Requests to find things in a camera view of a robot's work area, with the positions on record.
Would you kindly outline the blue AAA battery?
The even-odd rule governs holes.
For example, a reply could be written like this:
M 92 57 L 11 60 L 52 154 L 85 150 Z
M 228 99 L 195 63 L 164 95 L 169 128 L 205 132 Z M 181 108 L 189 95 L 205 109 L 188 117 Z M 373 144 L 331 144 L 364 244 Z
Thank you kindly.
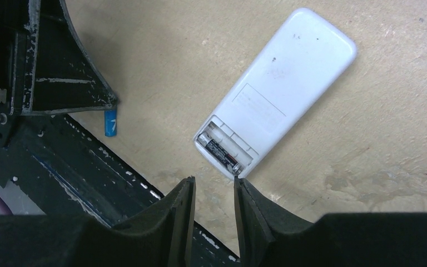
M 117 135 L 117 110 L 107 110 L 104 112 L 104 132 L 106 137 Z

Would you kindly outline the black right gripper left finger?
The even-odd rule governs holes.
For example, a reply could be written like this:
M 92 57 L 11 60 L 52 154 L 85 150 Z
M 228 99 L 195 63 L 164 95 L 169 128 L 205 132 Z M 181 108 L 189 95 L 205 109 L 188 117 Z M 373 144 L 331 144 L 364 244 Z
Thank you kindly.
M 91 216 L 0 215 L 0 266 L 189 266 L 195 178 L 108 228 Z

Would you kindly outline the black AAA battery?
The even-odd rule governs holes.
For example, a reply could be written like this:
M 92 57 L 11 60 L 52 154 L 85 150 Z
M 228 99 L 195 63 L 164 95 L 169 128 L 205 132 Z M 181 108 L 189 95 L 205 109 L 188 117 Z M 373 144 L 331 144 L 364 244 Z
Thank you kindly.
M 199 134 L 197 141 L 234 176 L 242 172 L 242 165 L 207 132 Z

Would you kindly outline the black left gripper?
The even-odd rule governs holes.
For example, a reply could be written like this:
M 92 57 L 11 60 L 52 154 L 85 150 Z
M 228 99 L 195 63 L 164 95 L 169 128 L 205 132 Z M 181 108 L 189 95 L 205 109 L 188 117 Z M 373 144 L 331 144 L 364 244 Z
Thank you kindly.
M 65 1 L 0 1 L 0 147 L 19 116 L 111 110 L 117 104 Z

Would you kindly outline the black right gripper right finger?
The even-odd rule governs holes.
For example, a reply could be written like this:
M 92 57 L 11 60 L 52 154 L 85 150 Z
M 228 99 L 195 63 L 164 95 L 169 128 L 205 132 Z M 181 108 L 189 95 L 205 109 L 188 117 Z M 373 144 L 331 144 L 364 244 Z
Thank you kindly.
M 235 178 L 243 266 L 427 266 L 427 212 L 330 213 L 309 222 Z

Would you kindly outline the white remote control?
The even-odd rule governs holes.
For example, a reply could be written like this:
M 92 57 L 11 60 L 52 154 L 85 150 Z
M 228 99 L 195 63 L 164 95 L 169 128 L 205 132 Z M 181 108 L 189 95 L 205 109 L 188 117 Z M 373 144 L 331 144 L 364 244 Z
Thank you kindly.
M 357 55 L 356 44 L 307 8 L 292 12 L 196 132 L 199 152 L 229 179 L 246 177 Z M 243 167 L 234 176 L 198 141 L 207 132 Z

